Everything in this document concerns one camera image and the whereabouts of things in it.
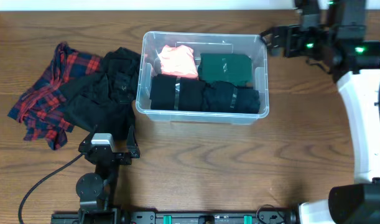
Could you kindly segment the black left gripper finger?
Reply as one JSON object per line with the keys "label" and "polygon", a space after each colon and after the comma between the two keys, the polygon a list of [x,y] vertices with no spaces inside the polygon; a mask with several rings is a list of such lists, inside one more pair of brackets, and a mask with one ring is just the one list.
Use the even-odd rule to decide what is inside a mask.
{"label": "black left gripper finger", "polygon": [[139,146],[137,144],[135,136],[135,127],[131,125],[127,134],[126,148],[129,152],[139,152]]}
{"label": "black left gripper finger", "polygon": [[95,125],[94,128],[90,131],[90,133],[82,140],[80,143],[81,146],[85,146],[88,144],[91,144],[91,140],[93,139],[93,136],[95,135],[95,132],[98,129],[98,125]]}

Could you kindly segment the dark green garment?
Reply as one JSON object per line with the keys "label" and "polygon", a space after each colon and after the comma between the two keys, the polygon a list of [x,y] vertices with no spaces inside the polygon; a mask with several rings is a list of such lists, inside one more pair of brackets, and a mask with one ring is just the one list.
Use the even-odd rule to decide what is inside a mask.
{"label": "dark green garment", "polygon": [[246,86],[253,80],[253,62],[247,55],[201,54],[200,57],[198,76],[205,82]]}

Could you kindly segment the red navy plaid shirt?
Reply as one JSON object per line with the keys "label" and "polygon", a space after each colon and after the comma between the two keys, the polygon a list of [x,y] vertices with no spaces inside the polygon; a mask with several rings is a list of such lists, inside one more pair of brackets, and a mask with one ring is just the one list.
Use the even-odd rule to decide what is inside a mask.
{"label": "red navy plaid shirt", "polygon": [[56,46],[50,65],[7,114],[25,124],[25,141],[44,139],[52,150],[66,145],[66,133],[72,132],[74,125],[63,118],[67,99],[59,88],[97,72],[101,60],[99,55],[75,50],[66,42]]}

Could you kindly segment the black garment with grey stripe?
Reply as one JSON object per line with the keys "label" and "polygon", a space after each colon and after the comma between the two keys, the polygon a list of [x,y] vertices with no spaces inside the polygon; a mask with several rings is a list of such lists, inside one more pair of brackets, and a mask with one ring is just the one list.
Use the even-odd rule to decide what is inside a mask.
{"label": "black garment with grey stripe", "polygon": [[151,109],[201,111],[205,86],[197,79],[158,74],[151,83]]}

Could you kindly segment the salmon pink garment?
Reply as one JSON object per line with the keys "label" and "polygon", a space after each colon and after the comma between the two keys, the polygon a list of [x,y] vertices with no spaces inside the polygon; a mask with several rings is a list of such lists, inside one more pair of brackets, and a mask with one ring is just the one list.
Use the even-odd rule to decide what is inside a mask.
{"label": "salmon pink garment", "polygon": [[192,79],[198,78],[198,70],[191,47],[186,45],[180,45],[179,47],[165,45],[158,57],[162,74]]}

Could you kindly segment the dark navy garment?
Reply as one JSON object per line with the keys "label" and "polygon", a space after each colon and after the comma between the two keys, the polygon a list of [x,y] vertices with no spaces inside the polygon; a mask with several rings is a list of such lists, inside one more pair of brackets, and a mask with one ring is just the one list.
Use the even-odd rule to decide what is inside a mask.
{"label": "dark navy garment", "polygon": [[206,112],[258,114],[260,107],[259,92],[252,88],[214,82],[203,91],[202,110]]}

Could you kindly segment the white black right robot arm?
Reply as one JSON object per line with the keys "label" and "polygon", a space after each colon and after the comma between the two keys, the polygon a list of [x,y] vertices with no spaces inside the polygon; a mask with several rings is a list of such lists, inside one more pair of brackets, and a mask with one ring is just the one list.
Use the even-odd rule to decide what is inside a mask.
{"label": "white black right robot arm", "polygon": [[295,2],[300,21],[261,34],[271,55],[305,57],[332,76],[345,104],[355,157],[354,182],[326,200],[306,202],[290,223],[380,223],[380,41],[366,40],[366,1]]}

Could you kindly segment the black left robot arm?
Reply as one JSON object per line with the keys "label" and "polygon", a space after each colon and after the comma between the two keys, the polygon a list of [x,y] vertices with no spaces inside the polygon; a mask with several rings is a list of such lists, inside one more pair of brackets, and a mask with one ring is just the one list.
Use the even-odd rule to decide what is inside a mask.
{"label": "black left robot arm", "polygon": [[95,171],[83,175],[76,183],[76,193],[80,198],[79,224],[131,222],[128,212],[114,206],[114,193],[119,167],[131,165],[132,160],[141,155],[134,126],[128,130],[126,149],[126,152],[117,152],[110,133],[93,131],[80,143],[78,151],[95,165]]}

